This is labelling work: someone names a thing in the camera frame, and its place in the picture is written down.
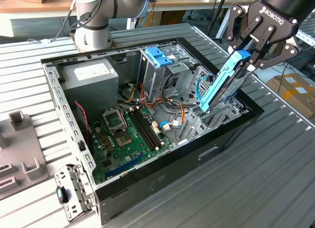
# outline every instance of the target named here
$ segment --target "metal mounting plate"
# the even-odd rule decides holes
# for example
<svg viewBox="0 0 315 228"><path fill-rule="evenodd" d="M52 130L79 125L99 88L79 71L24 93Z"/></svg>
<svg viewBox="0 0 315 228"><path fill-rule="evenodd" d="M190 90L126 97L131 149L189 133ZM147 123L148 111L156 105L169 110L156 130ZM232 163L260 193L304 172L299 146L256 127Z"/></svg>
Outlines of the metal mounting plate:
<svg viewBox="0 0 315 228"><path fill-rule="evenodd" d="M0 200L46 179L49 175L29 115L21 112L23 127L0 121Z"/></svg>

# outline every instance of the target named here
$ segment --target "aluminum table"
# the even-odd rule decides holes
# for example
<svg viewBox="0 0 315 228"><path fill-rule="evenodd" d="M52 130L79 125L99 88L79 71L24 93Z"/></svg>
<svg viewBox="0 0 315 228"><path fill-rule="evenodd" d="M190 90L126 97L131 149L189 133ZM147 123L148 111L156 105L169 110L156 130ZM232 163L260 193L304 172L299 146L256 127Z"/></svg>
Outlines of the aluminum table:
<svg viewBox="0 0 315 228"><path fill-rule="evenodd" d="M221 68L226 53L188 24L113 32L118 46L186 38ZM90 212L68 224L53 173L75 163L54 110L40 59L76 53L72 40L0 46L0 120L30 114L50 177L0 201L0 227L98 228ZM243 90L265 112L208 163L106 224L107 228L308 227L315 218L314 126L254 76Z"/></svg>

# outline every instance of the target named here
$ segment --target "ram slot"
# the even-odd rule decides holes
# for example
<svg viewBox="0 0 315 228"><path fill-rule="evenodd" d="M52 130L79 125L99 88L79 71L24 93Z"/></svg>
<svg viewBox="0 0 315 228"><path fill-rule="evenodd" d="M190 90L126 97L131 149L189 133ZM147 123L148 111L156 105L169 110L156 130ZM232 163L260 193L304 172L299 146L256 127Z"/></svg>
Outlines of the ram slot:
<svg viewBox="0 0 315 228"><path fill-rule="evenodd" d="M160 147L160 141L154 135L151 128L147 125L146 121L143 119L143 116L139 112L132 112L129 117L132 122L135 124L140 135L146 141L147 145L151 150L154 150L156 147Z"/></svg>

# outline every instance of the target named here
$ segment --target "label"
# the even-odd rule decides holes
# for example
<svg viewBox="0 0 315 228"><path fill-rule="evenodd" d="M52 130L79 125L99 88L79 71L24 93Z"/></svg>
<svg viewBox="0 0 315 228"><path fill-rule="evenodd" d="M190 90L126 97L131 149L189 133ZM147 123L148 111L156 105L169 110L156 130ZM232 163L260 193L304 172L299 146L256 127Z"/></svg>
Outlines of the label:
<svg viewBox="0 0 315 228"><path fill-rule="evenodd" d="M302 88L302 87L295 88L295 89L301 94L307 94L307 91L304 88Z"/></svg>
<svg viewBox="0 0 315 228"><path fill-rule="evenodd" d="M176 59L176 57L175 57L173 54L172 54L172 55L167 56L167 58L168 58L168 59L170 59L170 60L171 60L171 59Z"/></svg>
<svg viewBox="0 0 315 228"><path fill-rule="evenodd" d="M287 82L289 83L296 83L295 79L293 79L292 77L287 77L285 78L287 80Z"/></svg>
<svg viewBox="0 0 315 228"><path fill-rule="evenodd" d="M77 76L78 80L81 81L81 80L109 74L110 72L104 63L99 63L95 65L89 65L85 67L76 68L74 70L74 73Z"/></svg>
<svg viewBox="0 0 315 228"><path fill-rule="evenodd" d="M268 10L265 6L259 11L260 14L266 14L274 21L278 22L280 25L284 24L284 20L274 14L272 11Z"/></svg>

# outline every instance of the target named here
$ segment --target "blue pci slot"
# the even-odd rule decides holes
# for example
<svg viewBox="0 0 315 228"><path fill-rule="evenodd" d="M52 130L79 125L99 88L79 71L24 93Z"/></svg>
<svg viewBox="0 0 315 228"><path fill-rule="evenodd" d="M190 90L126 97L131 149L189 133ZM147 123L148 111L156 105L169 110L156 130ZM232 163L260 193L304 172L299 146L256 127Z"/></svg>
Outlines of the blue pci slot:
<svg viewBox="0 0 315 228"><path fill-rule="evenodd" d="M138 156L137 158L117 167L116 169L113 169L111 171L109 171L108 173L105 174L105 177L109 177L111 175L115 175L118 174L120 172L122 172L123 170L126 170L127 168L136 165L137 163L139 163L140 159L144 156L144 154Z"/></svg>

